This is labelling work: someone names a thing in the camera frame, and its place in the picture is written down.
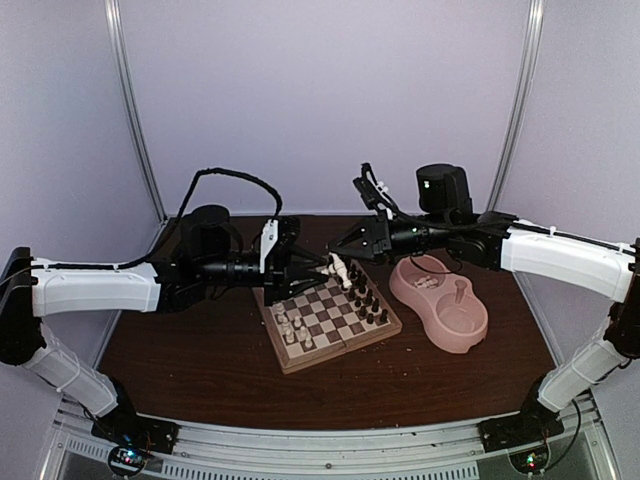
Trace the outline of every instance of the wooden table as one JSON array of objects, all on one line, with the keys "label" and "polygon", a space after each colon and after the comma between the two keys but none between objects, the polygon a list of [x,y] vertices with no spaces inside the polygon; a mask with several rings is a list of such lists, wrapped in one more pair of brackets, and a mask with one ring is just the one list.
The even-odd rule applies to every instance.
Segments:
[{"label": "wooden table", "polygon": [[[322,253],[357,218],[301,220],[298,243]],[[263,219],[233,223],[246,243]],[[444,252],[434,255],[455,267]],[[465,265],[461,274],[489,312],[489,333],[468,354],[453,355],[436,348],[417,315],[392,296],[391,266],[365,269],[404,324],[382,343],[285,376],[251,291],[237,288],[179,314],[125,312],[101,371],[124,382],[142,413],[253,428],[353,429],[518,410],[532,382],[553,368],[511,274]]]}]

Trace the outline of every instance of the wooden chessboard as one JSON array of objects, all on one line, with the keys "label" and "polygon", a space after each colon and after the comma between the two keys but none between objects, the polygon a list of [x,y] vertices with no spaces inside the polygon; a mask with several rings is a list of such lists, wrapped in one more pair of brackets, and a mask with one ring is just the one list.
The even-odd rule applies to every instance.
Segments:
[{"label": "wooden chessboard", "polygon": [[[389,338],[402,330],[400,319],[375,284],[357,262],[352,261],[352,265],[366,278],[366,289],[370,289],[373,297],[380,301],[379,310],[373,314],[373,322],[369,323],[366,317],[360,317],[360,308],[355,306],[356,298],[363,301],[365,294],[358,293],[356,298],[349,299],[348,291],[342,290],[336,278],[331,277],[324,285],[305,290],[301,295],[282,302],[284,315],[288,317],[290,328],[294,330],[291,343],[287,343],[284,327],[277,320],[277,305],[265,307],[263,290],[253,289],[283,373],[317,365]],[[383,309],[387,311],[386,321],[381,321]],[[371,306],[366,307],[367,313],[371,310]],[[297,316],[301,317],[302,325],[311,336],[311,346],[307,346],[300,338],[300,328],[294,327],[293,322]]]}]

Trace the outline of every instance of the pink double bowl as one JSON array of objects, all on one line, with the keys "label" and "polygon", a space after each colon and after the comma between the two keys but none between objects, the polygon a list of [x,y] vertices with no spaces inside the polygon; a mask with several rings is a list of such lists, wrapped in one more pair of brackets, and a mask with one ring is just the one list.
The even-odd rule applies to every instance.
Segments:
[{"label": "pink double bowl", "polygon": [[473,294],[471,281],[447,274],[440,260],[425,255],[400,260],[389,287],[395,297],[415,311],[429,339],[449,353],[467,353],[487,336],[484,304]]}]

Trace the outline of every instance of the black cable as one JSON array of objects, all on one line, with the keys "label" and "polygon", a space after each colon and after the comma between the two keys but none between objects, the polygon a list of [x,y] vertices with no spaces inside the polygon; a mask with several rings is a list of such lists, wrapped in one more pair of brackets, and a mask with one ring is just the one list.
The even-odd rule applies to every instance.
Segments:
[{"label": "black cable", "polygon": [[220,292],[219,295],[216,295],[217,291],[218,291],[218,286],[216,285],[213,288],[213,292],[211,293],[211,295],[209,295],[209,300],[211,301],[215,301],[215,300],[219,300],[220,298],[222,298],[222,296],[227,293],[229,290],[231,290],[234,287],[225,287],[224,290],[222,290],[222,292]]},{"label": "black cable", "polygon": [[[528,232],[534,232],[534,233],[542,233],[544,235],[551,235],[551,230],[545,227],[540,227],[538,225],[527,225],[526,223],[514,223],[512,225],[512,227],[517,228],[519,230],[526,230]],[[573,233],[565,233],[565,232],[553,232],[553,236],[554,237],[562,237],[562,238],[569,238],[571,240],[577,240],[579,242],[584,242],[584,243],[588,243],[590,245],[595,245],[597,247],[602,247],[602,248],[606,248],[608,250],[613,250],[613,251],[620,251],[620,247],[618,245],[614,245],[611,243],[607,243],[607,242],[602,242],[600,240],[593,240],[591,238],[587,238],[587,237],[582,237],[580,235],[575,235]],[[632,252],[631,250],[621,250],[622,253],[625,253],[627,255],[631,255],[631,256],[635,256],[635,253]]]},{"label": "black cable", "polygon": [[462,268],[464,267],[464,264],[458,260],[457,258],[454,258],[453,260],[458,262],[458,268],[456,270],[449,270],[447,272],[432,272],[430,270],[427,270],[426,268],[418,265],[416,263],[416,261],[414,260],[416,257],[409,257],[409,261],[411,262],[411,264],[416,267],[418,270],[422,270],[425,273],[431,273],[432,275],[449,275],[450,273],[458,273],[462,270]]},{"label": "black cable", "polygon": [[573,438],[571,438],[571,442],[569,442],[569,445],[567,445],[567,448],[565,448],[564,452],[562,452],[562,455],[560,455],[556,459],[556,461],[553,462],[551,465],[544,468],[545,473],[551,470],[552,468],[555,468],[562,460],[564,460],[564,458],[567,456],[567,454],[571,450],[571,447],[573,447],[573,445],[576,443],[576,440],[578,439],[578,435],[580,434],[580,427],[582,426],[582,413],[580,413],[580,407],[578,406],[578,402],[576,402],[575,400],[571,400],[571,402],[573,403],[573,406],[576,409],[576,413],[578,414],[578,425],[576,425],[576,432],[573,434]]},{"label": "black cable", "polygon": [[196,174],[193,176],[193,179],[191,180],[191,185],[189,185],[189,189],[187,190],[187,193],[185,194],[182,200],[182,204],[180,205],[180,209],[178,210],[178,215],[176,216],[172,225],[167,229],[167,231],[163,235],[162,240],[160,240],[156,244],[156,246],[153,247],[153,249],[146,255],[143,255],[142,257],[137,258],[136,260],[132,260],[127,263],[121,263],[116,266],[108,265],[108,264],[92,265],[92,264],[75,264],[75,263],[56,263],[56,264],[49,265],[49,268],[69,269],[69,270],[124,270],[127,268],[137,267],[141,263],[149,261],[154,255],[156,255],[160,251],[160,249],[162,249],[165,246],[167,241],[172,237],[173,233],[178,228],[178,225],[180,224],[182,217],[184,216],[184,212],[187,209],[189,200],[191,199],[191,196],[193,195],[193,192],[195,191],[196,186],[200,181],[200,178],[207,175],[226,175],[228,177],[240,178],[242,180],[246,180],[247,182],[254,183],[259,187],[262,187],[274,198],[276,202],[276,208],[272,218],[275,219],[280,214],[280,211],[282,210],[282,197],[280,197],[280,194],[278,193],[278,191],[275,188],[273,188],[271,185],[269,185],[267,182],[259,179],[258,177],[254,177],[253,175],[249,175],[248,173],[244,173],[244,172],[237,172],[235,170],[229,170],[221,167],[206,168],[204,170],[198,170]]},{"label": "black cable", "polygon": [[258,234],[253,237],[253,240],[251,240],[251,251],[255,252],[256,251],[256,241],[258,241],[258,239],[262,236],[262,230],[260,230],[258,232]]},{"label": "black cable", "polygon": [[388,208],[389,210],[391,210],[398,218],[412,224],[412,225],[416,225],[419,227],[427,227],[427,228],[437,228],[439,230],[447,230],[447,231],[451,231],[451,232],[468,232],[471,230],[477,230],[479,228],[487,228],[487,227],[504,227],[507,225],[512,225],[513,222],[511,222],[510,220],[498,220],[498,221],[492,221],[492,222],[485,222],[485,223],[473,223],[470,225],[452,225],[451,223],[442,223],[442,222],[431,222],[428,220],[424,220],[422,218],[418,218],[415,217],[413,215],[409,215],[404,213],[402,210],[400,210],[400,208],[398,207],[398,204],[391,198],[391,196],[389,194],[383,194],[382,192],[380,192],[378,190],[378,188],[376,187],[377,182],[375,181],[375,176],[373,174],[373,170],[371,169],[371,166],[368,164],[364,164],[362,166],[362,176],[371,184],[373,185],[375,191],[376,191],[376,196],[377,196],[377,200],[379,203],[381,203],[382,205],[384,205],[386,208]]}]

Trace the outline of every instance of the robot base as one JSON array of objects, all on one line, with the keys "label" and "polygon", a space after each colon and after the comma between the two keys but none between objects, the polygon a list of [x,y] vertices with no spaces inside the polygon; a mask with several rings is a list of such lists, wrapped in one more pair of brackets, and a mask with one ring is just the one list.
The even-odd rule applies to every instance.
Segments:
[{"label": "robot base", "polygon": [[[178,425],[166,420],[157,420],[155,418],[137,417],[138,426],[149,433],[149,445],[147,438],[139,438],[131,442],[131,446],[138,450],[146,451],[147,447],[152,452],[165,453],[170,455],[173,453],[173,447],[178,437]],[[94,437],[110,440],[111,438],[94,423],[91,429],[91,435]]]},{"label": "robot base", "polygon": [[529,415],[517,413],[480,422],[478,429],[484,451],[489,453],[539,442],[544,439],[543,431],[547,438],[564,432],[564,426],[557,418],[547,420],[544,424],[536,420]]}]

